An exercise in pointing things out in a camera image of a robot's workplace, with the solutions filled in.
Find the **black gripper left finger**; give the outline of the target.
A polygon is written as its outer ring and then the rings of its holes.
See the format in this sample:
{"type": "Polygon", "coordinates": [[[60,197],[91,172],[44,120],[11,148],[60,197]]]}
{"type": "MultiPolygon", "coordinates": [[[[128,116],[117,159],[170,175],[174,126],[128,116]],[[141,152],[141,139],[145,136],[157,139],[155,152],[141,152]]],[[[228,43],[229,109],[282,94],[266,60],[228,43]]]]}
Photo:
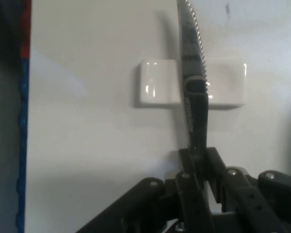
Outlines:
{"type": "Polygon", "coordinates": [[[180,149],[182,170],[173,179],[144,178],[81,227],[80,233],[162,233],[177,219],[186,233],[212,233],[214,222],[197,176],[203,158],[180,149]]]}

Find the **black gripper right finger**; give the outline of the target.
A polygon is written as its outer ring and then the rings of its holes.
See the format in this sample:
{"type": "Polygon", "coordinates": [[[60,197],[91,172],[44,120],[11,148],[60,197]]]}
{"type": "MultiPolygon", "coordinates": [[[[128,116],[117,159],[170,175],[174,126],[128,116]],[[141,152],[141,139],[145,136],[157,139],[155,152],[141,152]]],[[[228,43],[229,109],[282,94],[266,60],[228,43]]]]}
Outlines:
{"type": "Polygon", "coordinates": [[[218,233],[291,233],[291,176],[267,170],[258,178],[226,167],[216,148],[206,153],[206,177],[222,213],[218,233]]]}

